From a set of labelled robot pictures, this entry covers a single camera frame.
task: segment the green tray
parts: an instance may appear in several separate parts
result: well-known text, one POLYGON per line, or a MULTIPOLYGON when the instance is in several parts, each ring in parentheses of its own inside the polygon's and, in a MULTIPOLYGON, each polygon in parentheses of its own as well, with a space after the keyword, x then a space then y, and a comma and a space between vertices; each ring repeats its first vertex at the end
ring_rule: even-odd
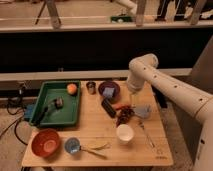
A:
POLYGON ((78 121, 79 102, 81 93, 80 81, 49 81, 44 82, 39 92, 38 99, 32 111, 30 124, 34 125, 36 117, 56 98, 63 99, 63 107, 47 112, 38 127, 73 126, 78 121), (78 87, 75 95, 67 93, 67 85, 74 83, 78 87))

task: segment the gray floor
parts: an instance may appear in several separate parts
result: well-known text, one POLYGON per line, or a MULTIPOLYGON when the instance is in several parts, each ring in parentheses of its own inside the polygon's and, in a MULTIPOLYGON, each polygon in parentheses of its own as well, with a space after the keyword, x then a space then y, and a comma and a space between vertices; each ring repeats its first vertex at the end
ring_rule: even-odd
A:
MULTIPOLYGON (((11 1, 12 3, 0 3, 0 28, 7 27, 37 27, 49 26, 50 19, 47 8, 44 9, 38 25, 35 25, 43 2, 30 3, 24 0, 0 0, 11 1)), ((145 8, 145 23, 153 23, 157 16, 159 0, 148 0, 145 8)), ((79 24, 107 24, 111 23, 110 16, 127 13, 128 10, 110 0, 57 0, 56 6, 64 26, 79 24)), ((189 16, 192 8, 187 8, 185 17, 189 16)), ((166 20, 173 22, 176 13, 175 2, 171 1, 168 6, 166 20)), ((206 17, 211 15, 213 10, 203 14, 206 17)))
MULTIPOLYGON (((167 109, 160 109, 163 125, 168 137, 169 145, 174 158, 174 165, 170 167, 155 167, 152 171, 190 171, 192 162, 186 149, 180 128, 178 126, 171 103, 167 109)), ((11 116, 5 108, 0 109, 0 133, 21 114, 11 116)), ((0 171, 15 171, 21 169, 21 160, 26 146, 21 144, 14 135, 14 126, 0 139, 0 171)), ((28 141, 31 127, 27 122, 22 122, 18 127, 18 134, 24 141, 28 141)), ((54 168, 56 171, 142 171, 141 168, 54 168)))

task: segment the paper cup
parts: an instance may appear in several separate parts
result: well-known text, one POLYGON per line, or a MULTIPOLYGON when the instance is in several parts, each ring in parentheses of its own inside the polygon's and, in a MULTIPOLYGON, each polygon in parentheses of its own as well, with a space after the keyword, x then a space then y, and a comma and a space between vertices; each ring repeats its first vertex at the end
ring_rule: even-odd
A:
POLYGON ((117 127, 116 135, 121 144, 128 144, 134 137, 134 131, 129 125, 121 124, 117 127))

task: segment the wooden table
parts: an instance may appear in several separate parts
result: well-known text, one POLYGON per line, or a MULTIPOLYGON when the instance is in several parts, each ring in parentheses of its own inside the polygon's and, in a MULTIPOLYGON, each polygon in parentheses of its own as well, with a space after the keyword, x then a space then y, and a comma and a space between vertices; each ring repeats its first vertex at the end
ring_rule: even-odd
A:
MULTIPOLYGON (((130 92, 124 81, 116 81, 121 88, 119 102, 130 102, 130 92)), ((47 159, 35 156, 31 150, 31 142, 38 129, 33 129, 29 144, 22 160, 24 167, 105 167, 105 166, 169 166, 173 164, 172 155, 160 119, 156 101, 151 86, 145 83, 144 88, 137 95, 134 103, 150 105, 151 116, 144 120, 145 129, 155 144, 152 148, 139 126, 139 118, 133 116, 128 122, 135 133, 131 143, 121 145, 116 138, 116 118, 112 119, 101 106, 102 97, 88 93, 86 81, 81 82, 81 103, 77 126, 58 130, 62 140, 60 149, 47 159), (82 145, 95 139, 104 139, 110 143, 110 148, 103 149, 106 159, 91 153, 81 151, 77 155, 70 155, 64 150, 65 141, 70 137, 77 137, 82 145)))

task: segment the small bowl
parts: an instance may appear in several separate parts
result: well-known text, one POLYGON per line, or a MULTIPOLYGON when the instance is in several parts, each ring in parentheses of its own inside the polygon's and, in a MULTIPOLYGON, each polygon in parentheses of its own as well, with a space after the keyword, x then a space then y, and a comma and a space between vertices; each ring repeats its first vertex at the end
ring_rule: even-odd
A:
POLYGON ((106 87, 115 89, 112 98, 116 98, 119 95, 120 87, 119 87, 119 85, 116 82, 114 82, 114 81, 104 81, 98 87, 98 91, 99 91, 101 96, 103 95, 103 92, 104 92, 106 87))
POLYGON ((134 137, 134 131, 129 125, 121 124, 116 129, 116 135, 121 144, 128 144, 134 137))
POLYGON ((53 154, 60 145, 60 137, 56 130, 47 128, 41 130, 33 139, 31 148, 35 155, 48 157, 53 154))

